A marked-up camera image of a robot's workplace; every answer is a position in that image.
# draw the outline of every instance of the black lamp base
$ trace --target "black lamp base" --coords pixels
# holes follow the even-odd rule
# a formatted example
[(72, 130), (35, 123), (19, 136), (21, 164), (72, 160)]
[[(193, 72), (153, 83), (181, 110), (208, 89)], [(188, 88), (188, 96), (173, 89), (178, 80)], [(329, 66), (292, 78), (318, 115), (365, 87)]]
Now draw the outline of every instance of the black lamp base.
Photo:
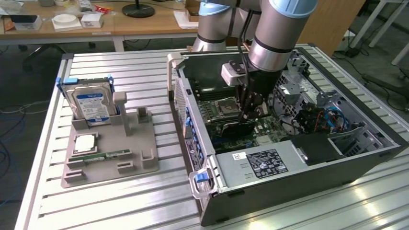
[(133, 18), (147, 18), (154, 14), (154, 9), (143, 4), (140, 4), (140, 8), (137, 9), (136, 4), (131, 4), (123, 7), (123, 13)]

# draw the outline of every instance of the table leg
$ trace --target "table leg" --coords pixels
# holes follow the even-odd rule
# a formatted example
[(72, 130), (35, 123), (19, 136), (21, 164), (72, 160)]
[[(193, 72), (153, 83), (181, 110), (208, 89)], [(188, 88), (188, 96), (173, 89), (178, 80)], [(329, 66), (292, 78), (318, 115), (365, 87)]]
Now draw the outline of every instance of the table leg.
[(374, 47), (377, 44), (377, 41), (380, 40), (380, 38), (382, 37), (384, 33), (386, 32), (390, 24), (393, 23), (393, 21), (396, 20), (398, 14), (401, 13), (402, 9), (405, 8), (405, 6), (408, 5), (408, 1), (402, 2), (402, 4), (400, 5), (400, 7), (396, 9), (396, 11), (393, 12), (393, 14), (390, 15), (386, 23), (384, 24), (381, 30), (377, 33), (377, 36), (372, 39), (372, 42), (369, 43), (369, 47)]
[(115, 36), (112, 37), (113, 45), (115, 45), (115, 51), (116, 52), (124, 52), (124, 37), (123, 36)]
[(392, 61), (392, 64), (396, 66), (398, 64), (398, 62), (402, 60), (404, 56), (408, 54), (409, 52), (409, 43), (406, 44), (405, 48), (402, 49), (402, 51), (398, 53), (398, 55), (396, 56), (396, 58)]
[(366, 32), (366, 30), (369, 29), (369, 26), (370, 24), (373, 23), (378, 13), (381, 12), (384, 6), (385, 6), (386, 2), (381, 0), (381, 2), (378, 3), (376, 9), (373, 10), (366, 22), (365, 22), (365, 25), (362, 26), (356, 38), (353, 39), (352, 43), (350, 43), (350, 47), (354, 48)]

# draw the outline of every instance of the wooden desk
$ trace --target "wooden desk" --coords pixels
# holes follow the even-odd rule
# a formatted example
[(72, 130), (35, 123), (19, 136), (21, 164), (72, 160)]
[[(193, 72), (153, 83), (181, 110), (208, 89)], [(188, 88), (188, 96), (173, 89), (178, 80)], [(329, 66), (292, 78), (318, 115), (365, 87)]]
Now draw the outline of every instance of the wooden desk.
[[(298, 43), (314, 43), (320, 49), (332, 55), (344, 33), (357, 15), (365, 0), (318, 0)], [(173, 10), (152, 5), (156, 14), (149, 18), (131, 18), (121, 13), (127, 2), (93, 2), (99, 6), (113, 7), (116, 15), (104, 15), (104, 26), (97, 29), (80, 29), (67, 32), (55, 32), (52, 22), (43, 23), (41, 29), (35, 32), (7, 31), (0, 25), (0, 45), (45, 44), (64, 42), (113, 41), (116, 51), (124, 51), (123, 41), (129, 39), (194, 37), (197, 30), (182, 30), (176, 23)], [(161, 6), (184, 8), (181, 3), (164, 2)], [(51, 19), (55, 11), (64, 7), (41, 7), (39, 2), (25, 2), (24, 8), (31, 14)]]

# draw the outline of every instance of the robotic arm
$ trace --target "robotic arm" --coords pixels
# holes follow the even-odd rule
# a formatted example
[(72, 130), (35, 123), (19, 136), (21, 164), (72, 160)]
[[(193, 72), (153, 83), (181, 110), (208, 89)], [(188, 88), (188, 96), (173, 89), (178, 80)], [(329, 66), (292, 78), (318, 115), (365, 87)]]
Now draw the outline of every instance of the robotic arm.
[(237, 85), (240, 121), (260, 115), (256, 108), (273, 90), (316, 5), (317, 0), (205, 0), (201, 3), (193, 51), (224, 50), (226, 36), (245, 35), (244, 41), (253, 39), (242, 62), (230, 61), (221, 71), (228, 85)]

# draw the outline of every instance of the metal slotted table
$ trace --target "metal slotted table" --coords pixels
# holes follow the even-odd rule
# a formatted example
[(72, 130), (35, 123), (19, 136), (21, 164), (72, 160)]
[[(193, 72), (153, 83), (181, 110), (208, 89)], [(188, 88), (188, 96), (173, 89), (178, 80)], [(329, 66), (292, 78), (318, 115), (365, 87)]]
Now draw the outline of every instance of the metal slotted table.
[[(357, 84), (317, 47), (304, 47), (369, 108), (409, 140), (408, 123)], [(61, 188), (71, 108), (53, 90), (16, 229), (269, 230), (374, 229), (409, 226), (409, 153), (402, 152), (353, 183), (209, 226), (200, 226), (190, 195), (169, 101), (166, 54), (184, 49), (77, 54), (61, 61), (59, 77), (115, 78), (128, 95), (128, 110), (148, 106), (153, 114), (160, 170), (68, 189)], [(310, 79), (333, 89), (320, 72)]]

